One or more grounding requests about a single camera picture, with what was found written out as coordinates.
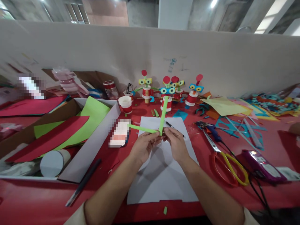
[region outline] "hand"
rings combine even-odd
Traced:
[[[159,132],[145,132],[137,138],[131,149],[130,155],[143,164],[149,158],[152,148],[157,146],[162,139],[163,137],[159,136]]]
[[[167,136],[164,141],[168,141],[170,143],[173,158],[179,164],[190,158],[182,133],[171,127],[165,127],[164,131]]]

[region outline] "glass jar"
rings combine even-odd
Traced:
[[[116,100],[119,98],[117,87],[113,81],[103,82],[105,92],[110,100]]]

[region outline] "blue paper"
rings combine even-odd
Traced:
[[[180,109],[174,114],[173,117],[181,117],[182,120],[184,121],[185,118],[188,116],[186,112],[181,111]]]

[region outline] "red paper cup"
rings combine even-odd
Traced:
[[[120,97],[118,102],[125,114],[132,113],[131,98],[129,96]]]

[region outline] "cardboard box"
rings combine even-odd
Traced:
[[[47,182],[72,182],[80,183],[86,171],[90,167],[92,161],[97,155],[100,147],[106,139],[109,131],[112,128],[112,123],[119,117],[121,111],[117,101],[113,100],[98,100],[110,107],[110,111],[95,129],[90,138],[81,147],[72,161],[64,169],[64,171],[54,178],[50,177],[17,177],[17,176],[0,176],[0,179],[17,179],[17,180],[32,180],[32,181],[47,181]],[[0,143],[0,159],[17,148],[21,143],[30,144],[35,140],[33,127],[47,123],[67,120],[68,118],[77,115],[84,107],[86,99],[75,98],[66,105],[55,110],[51,114],[42,116],[37,122],[26,127],[24,130],[13,135],[12,137]]]

